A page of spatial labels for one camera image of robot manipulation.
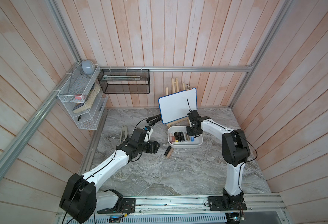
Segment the gold lipstick tube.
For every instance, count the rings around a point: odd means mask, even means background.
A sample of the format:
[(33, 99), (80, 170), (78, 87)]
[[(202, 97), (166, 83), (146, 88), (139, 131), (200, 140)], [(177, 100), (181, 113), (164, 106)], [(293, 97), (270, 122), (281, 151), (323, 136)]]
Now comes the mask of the gold lipstick tube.
[(188, 135), (188, 133), (186, 133), (186, 137), (187, 137), (187, 141), (191, 141), (191, 138), (190, 138), (190, 136)]

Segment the white plastic storage box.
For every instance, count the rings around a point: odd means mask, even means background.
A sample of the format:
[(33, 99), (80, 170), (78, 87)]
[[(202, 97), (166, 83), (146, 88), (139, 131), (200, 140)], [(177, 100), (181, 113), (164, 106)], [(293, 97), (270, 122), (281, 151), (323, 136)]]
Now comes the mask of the white plastic storage box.
[(167, 131), (168, 142), (172, 148), (198, 148), (203, 143), (202, 135), (189, 136), (186, 126), (172, 126)]

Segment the black round lipstick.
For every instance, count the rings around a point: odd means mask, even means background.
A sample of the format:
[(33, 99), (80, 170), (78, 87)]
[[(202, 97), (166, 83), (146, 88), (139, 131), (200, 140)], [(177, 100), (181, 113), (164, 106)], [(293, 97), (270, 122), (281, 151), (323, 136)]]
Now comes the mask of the black round lipstick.
[(183, 132), (180, 132), (180, 136), (181, 136), (181, 141), (184, 142), (185, 141), (184, 133)]

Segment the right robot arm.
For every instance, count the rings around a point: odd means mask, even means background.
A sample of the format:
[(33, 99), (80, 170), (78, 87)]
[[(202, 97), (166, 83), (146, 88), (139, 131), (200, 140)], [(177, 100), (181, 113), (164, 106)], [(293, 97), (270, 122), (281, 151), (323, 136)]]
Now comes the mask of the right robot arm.
[(207, 132), (221, 141), (222, 156), (227, 163), (226, 183), (223, 188), (221, 206), (232, 210), (242, 204), (244, 193), (241, 189), (241, 180), (245, 163), (251, 155), (246, 136), (241, 129), (224, 127), (211, 118), (201, 117), (196, 110), (188, 112), (190, 125), (186, 127), (190, 136), (197, 137)]

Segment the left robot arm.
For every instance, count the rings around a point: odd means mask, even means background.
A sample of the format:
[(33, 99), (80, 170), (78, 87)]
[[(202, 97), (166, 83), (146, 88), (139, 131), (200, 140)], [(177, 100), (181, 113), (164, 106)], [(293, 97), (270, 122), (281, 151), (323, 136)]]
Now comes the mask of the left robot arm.
[(70, 176), (59, 203), (65, 215), (82, 224), (96, 212), (123, 212), (126, 204), (121, 193), (114, 189), (100, 192), (99, 189), (116, 171), (132, 161), (138, 161), (143, 153), (157, 153), (160, 144), (150, 140), (152, 133), (153, 129), (149, 126), (135, 129), (97, 167), (82, 175), (75, 173)]

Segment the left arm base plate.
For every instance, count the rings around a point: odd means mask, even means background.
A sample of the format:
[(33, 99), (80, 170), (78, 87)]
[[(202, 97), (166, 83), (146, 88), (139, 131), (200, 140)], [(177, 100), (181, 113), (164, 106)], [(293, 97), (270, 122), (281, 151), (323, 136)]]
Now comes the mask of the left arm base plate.
[(119, 199), (113, 208), (106, 208), (97, 211), (98, 214), (131, 214), (135, 212), (136, 199)]

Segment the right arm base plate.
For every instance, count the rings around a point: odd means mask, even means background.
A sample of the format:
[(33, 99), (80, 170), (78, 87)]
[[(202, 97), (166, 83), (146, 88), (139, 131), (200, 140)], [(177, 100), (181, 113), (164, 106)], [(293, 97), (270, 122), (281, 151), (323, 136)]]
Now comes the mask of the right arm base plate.
[(211, 196), (208, 197), (208, 204), (211, 211), (246, 211), (247, 206), (240, 195), (229, 197), (224, 196)]

